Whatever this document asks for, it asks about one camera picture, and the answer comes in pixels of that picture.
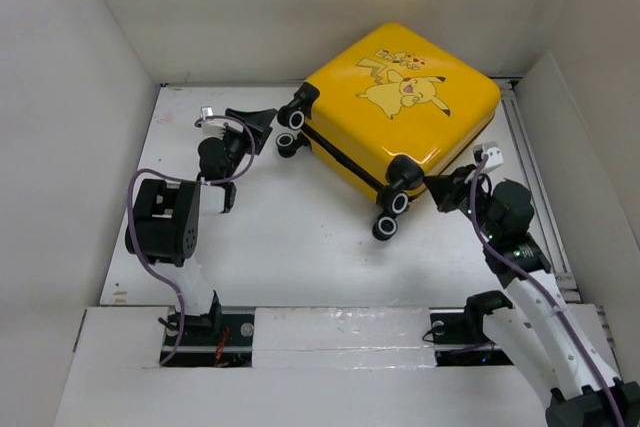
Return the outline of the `yellow hard-shell suitcase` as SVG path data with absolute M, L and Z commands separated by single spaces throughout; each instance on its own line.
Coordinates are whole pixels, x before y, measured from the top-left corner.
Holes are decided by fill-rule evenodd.
M 500 103 L 488 76 L 410 29 L 387 23 L 308 76 L 281 107 L 278 154 L 309 148 L 381 212 L 372 225 L 391 239 L 397 219 L 490 123 Z

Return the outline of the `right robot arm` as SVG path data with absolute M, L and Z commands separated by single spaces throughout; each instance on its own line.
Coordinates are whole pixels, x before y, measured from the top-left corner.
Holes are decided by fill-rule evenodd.
M 530 191 L 511 180 L 485 191 L 486 177 L 468 165 L 424 179 L 439 212 L 470 220 L 501 285 L 467 299 L 465 334 L 506 354 L 537 394 L 547 425 L 638 425 L 638 383 L 624 381 L 588 339 L 529 232 Z

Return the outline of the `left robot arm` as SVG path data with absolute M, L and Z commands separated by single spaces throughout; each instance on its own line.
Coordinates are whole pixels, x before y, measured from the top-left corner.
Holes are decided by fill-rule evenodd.
M 198 172 L 192 179 L 138 170 L 127 189 L 125 246 L 154 279 L 170 287 L 176 312 L 161 321 L 178 341 L 216 341 L 223 331 L 222 308 L 194 260 L 202 213 L 226 214 L 235 203 L 235 181 L 247 173 L 272 132 L 274 109 L 201 109 L 195 126 Z

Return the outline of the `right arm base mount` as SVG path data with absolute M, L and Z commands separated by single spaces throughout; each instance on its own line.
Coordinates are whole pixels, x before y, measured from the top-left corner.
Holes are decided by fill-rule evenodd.
M 501 291 L 470 296 L 465 306 L 430 314 L 422 341 L 434 347 L 437 367 L 508 366 L 508 356 L 483 332 L 486 315 L 513 303 Z

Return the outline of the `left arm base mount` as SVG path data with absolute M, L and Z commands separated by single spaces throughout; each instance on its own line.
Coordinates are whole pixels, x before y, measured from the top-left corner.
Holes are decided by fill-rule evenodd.
M 180 315 L 171 311 L 164 327 L 159 363 L 179 368 L 249 368 L 252 366 L 255 308 L 223 307 L 217 293 L 208 313 L 186 316 L 178 338 Z

